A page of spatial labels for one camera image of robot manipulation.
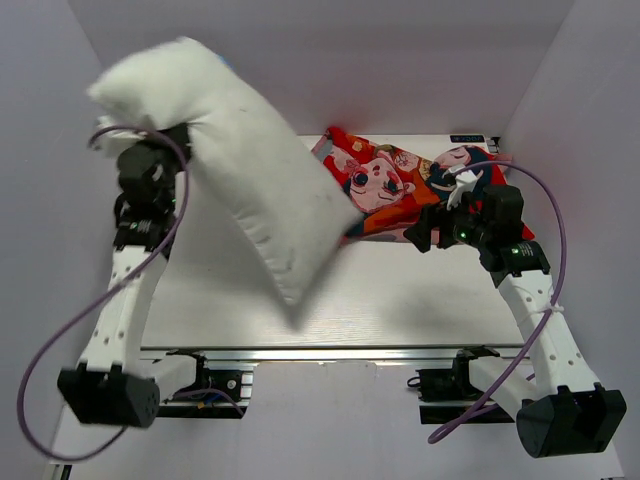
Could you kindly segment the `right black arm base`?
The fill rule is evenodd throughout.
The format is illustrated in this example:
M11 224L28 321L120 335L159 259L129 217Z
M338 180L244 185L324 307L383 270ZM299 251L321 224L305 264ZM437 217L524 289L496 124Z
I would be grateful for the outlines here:
M483 392L469 382L468 366L482 357L511 360L514 349L490 346L420 349L409 358L415 372L406 381L418 396L420 423L441 425L463 414Z

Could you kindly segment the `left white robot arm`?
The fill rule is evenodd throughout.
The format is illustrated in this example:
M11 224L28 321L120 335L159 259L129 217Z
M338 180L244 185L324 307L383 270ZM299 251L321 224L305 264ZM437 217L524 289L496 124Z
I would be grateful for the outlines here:
M176 204L176 177L191 157L186 124L145 136L116 160L120 194L114 203L109 283L114 295L101 304L91 338L74 368L64 368L57 387L83 424L147 428L164 399L160 383L199 399L211 374L192 358L146 368L139 361L151 300L164 272L185 209Z

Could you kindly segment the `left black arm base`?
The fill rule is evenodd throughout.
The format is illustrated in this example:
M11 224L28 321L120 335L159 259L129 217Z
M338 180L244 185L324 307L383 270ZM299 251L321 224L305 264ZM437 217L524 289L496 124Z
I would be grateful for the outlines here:
M188 385L178 389L160 402L158 418L187 419L242 419L251 397L251 370L235 366L219 366L203 352L184 349L170 350L163 357L154 358L151 366L157 367L169 358L179 358L179 379L191 379Z

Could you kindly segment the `white pillow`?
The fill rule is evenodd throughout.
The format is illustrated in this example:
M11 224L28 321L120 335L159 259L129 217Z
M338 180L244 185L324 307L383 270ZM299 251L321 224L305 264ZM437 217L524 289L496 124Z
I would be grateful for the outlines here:
M131 54L88 96L118 124L188 128L191 191L156 312L300 329L361 215L278 111L215 52L181 37Z

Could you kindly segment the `red cartoon print pillowcase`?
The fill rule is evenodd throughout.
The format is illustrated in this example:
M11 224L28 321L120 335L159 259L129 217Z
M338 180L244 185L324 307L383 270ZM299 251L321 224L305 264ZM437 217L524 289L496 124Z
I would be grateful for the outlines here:
M472 172L481 175L473 190L477 201L485 186L506 182L504 164L512 161L511 155L498 152L487 140L460 144L449 136L428 141L420 153L328 128L312 153L363 215L346 238L403 242L404 230L417 221L424 206L448 199L452 187L444 176L450 167L471 165Z

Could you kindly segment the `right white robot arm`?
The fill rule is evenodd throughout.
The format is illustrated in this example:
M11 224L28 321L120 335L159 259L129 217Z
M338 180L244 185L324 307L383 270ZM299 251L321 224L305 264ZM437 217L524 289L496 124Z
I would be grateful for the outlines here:
M582 356L555 293L541 246L524 235L524 200L518 188L490 185L477 204L468 193L451 206L423 208L405 237L426 253L439 233L440 249L457 243L475 248L482 267L509 307L524 340L532 379L489 347L459 350L449 371L421 371L418 388L427 402L455 397L474 401L471 419L493 401L515 421L518 437L533 458L601 453L627 406L622 393L604 388Z

